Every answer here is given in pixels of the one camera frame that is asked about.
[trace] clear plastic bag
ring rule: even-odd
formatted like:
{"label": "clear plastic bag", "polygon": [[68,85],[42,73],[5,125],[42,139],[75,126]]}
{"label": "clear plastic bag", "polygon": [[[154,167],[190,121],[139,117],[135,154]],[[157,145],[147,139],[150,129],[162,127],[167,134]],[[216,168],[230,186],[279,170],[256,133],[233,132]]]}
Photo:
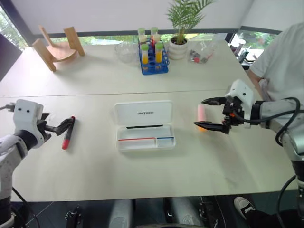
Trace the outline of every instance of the clear plastic bag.
{"label": "clear plastic bag", "polygon": [[216,41],[190,40],[188,44],[187,59],[191,63],[207,63],[214,56],[217,48]]}

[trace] person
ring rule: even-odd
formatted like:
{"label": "person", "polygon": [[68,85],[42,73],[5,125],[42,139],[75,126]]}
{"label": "person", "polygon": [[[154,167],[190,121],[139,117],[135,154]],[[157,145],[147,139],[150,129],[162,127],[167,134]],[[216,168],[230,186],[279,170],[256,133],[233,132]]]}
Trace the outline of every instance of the person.
{"label": "person", "polygon": [[[247,75],[265,101],[296,97],[304,103],[304,22],[281,32],[247,71]],[[281,228],[276,214],[255,209],[236,197],[234,206],[251,228]],[[280,213],[287,228],[303,228],[297,210]]]}

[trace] person's arm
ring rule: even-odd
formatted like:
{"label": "person's arm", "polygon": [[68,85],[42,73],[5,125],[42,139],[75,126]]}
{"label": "person's arm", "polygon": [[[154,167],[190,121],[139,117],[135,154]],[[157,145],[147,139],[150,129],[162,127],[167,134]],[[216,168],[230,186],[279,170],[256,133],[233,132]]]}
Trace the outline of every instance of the person's arm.
{"label": "person's arm", "polygon": [[263,97],[262,88],[259,84],[259,81],[261,81],[262,77],[257,76],[255,73],[253,73],[250,69],[246,71],[248,77],[250,78],[252,84],[255,86],[256,90],[260,94],[261,97]]}

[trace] wooden stand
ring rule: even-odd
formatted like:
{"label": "wooden stand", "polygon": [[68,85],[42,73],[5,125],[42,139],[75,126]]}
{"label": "wooden stand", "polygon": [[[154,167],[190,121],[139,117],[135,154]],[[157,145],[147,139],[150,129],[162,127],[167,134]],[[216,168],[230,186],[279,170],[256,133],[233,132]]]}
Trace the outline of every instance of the wooden stand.
{"label": "wooden stand", "polygon": [[80,56],[84,56],[85,52],[80,44],[79,38],[74,27],[65,28],[68,42],[53,43],[45,29],[39,25],[43,37],[46,39],[48,46],[45,47],[41,39],[37,39],[33,43],[34,49],[46,63],[51,71],[56,71],[55,62],[61,62],[72,58],[77,52]]}

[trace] red marker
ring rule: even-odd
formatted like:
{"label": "red marker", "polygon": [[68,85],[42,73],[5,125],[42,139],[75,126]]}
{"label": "red marker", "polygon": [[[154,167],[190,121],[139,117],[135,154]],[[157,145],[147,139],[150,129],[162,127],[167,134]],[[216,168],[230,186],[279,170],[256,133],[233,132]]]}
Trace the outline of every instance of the red marker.
{"label": "red marker", "polygon": [[73,131],[74,123],[75,123],[75,117],[72,116],[71,118],[73,119],[72,125],[67,129],[65,138],[62,142],[62,147],[61,148],[63,150],[66,150],[68,148],[68,145],[69,145],[70,140],[71,140],[72,131]]}

